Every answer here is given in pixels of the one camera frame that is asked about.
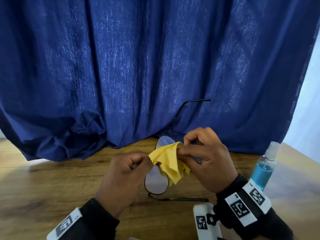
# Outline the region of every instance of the table surface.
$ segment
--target table surface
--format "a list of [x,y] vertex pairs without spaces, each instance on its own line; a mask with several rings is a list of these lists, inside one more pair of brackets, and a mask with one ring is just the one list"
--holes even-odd
[[[71,211],[94,196],[115,154],[132,150],[150,153],[156,142],[148,138],[121,149],[104,148],[85,160],[57,163],[45,159],[26,161],[9,141],[0,140],[2,239],[45,239]],[[250,177],[258,156],[231,153],[231,157],[237,171]],[[302,161],[294,167],[290,162],[285,159],[279,163],[266,194],[277,213],[301,240],[317,239],[312,234],[307,238],[303,236],[312,230],[311,223],[314,227],[316,223],[319,225],[320,166],[314,162],[306,169]],[[216,202],[215,194],[204,189],[192,174],[183,177],[162,196],[209,198],[211,203]],[[194,202],[152,200],[142,185],[132,206],[120,217],[116,238],[197,239],[193,205]]]

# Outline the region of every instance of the white marker tag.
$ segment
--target white marker tag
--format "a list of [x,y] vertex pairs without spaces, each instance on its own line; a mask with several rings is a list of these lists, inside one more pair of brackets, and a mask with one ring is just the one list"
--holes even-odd
[[82,214],[79,208],[75,208],[60,224],[47,235],[47,240],[58,240],[80,218]]
[[242,201],[238,193],[228,196],[225,201],[244,227],[257,221],[257,218]]
[[242,188],[262,210],[263,214],[267,214],[271,208],[271,200],[262,192],[259,186],[250,179]]

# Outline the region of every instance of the person's right hand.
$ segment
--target person's right hand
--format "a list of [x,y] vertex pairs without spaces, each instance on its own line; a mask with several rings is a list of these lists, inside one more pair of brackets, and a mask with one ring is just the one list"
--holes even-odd
[[[177,149],[177,157],[207,190],[214,193],[224,190],[238,176],[227,147],[209,127],[187,133],[184,146]],[[193,157],[201,157],[202,163],[198,164]]]

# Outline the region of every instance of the blue curtain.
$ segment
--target blue curtain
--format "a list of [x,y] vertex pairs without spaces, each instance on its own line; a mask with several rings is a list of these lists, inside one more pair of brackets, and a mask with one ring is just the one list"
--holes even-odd
[[209,126],[263,154],[290,125],[319,16],[320,0],[0,0],[0,128],[27,160],[171,122],[176,141]]

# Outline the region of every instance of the transparent spray cap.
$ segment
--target transparent spray cap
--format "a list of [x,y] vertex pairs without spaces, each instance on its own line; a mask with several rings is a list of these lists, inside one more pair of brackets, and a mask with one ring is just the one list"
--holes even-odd
[[280,144],[278,142],[271,141],[264,156],[271,159],[271,160],[274,160],[277,156],[279,147],[280,147]]

